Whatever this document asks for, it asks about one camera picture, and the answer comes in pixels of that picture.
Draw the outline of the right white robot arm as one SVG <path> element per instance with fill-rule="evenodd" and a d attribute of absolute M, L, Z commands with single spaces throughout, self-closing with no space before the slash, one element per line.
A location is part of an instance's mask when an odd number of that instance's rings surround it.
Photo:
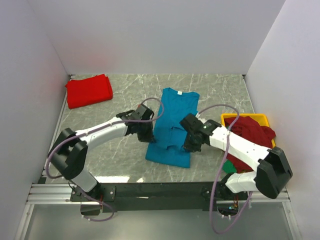
<path fill-rule="evenodd" d="M 214 120 L 202 121 L 192 113 L 184 117 L 180 125 L 187 132 L 183 147 L 188 152 L 199 152 L 206 144 L 228 152 L 252 169 L 225 177 L 220 187 L 227 193 L 260 192 L 269 199 L 276 199 L 293 176 L 287 157 L 279 147 L 258 145 Z"/>

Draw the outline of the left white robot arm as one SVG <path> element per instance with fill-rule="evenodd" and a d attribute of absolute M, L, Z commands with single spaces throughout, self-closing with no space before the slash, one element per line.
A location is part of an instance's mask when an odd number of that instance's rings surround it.
<path fill-rule="evenodd" d="M 152 118 L 154 112 L 144 104 L 136 110 L 121 112 L 99 125 L 73 131 L 64 129 L 53 144 L 48 160 L 61 176 L 89 193 L 99 188 L 99 183 L 85 168 L 87 153 L 117 138 L 136 134 L 143 143 L 155 141 Z"/>

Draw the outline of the blue t shirt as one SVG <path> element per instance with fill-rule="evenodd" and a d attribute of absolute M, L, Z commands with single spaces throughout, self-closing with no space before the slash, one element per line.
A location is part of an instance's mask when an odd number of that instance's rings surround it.
<path fill-rule="evenodd" d="M 197 92 L 182 92 L 170 87 L 162 90 L 158 112 L 159 119 L 155 121 L 153 135 L 155 142 L 147 147 L 145 159 L 147 161 L 175 166 L 190 167 L 190 152 L 183 148 L 187 131 L 180 125 L 188 114 L 195 115 L 200 95 Z"/>

